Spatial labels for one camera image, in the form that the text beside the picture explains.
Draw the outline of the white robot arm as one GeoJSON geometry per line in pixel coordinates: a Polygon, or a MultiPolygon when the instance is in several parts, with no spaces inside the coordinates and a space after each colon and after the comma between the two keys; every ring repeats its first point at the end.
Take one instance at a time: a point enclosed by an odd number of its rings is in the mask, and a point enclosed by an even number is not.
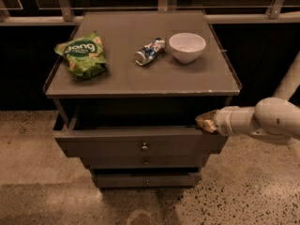
{"type": "Polygon", "coordinates": [[[260,100],[253,107],[226,106],[198,115],[197,125],[222,136],[247,135],[275,144],[291,144],[300,140],[300,108],[292,97],[300,83],[300,53],[273,96],[260,100]]]}

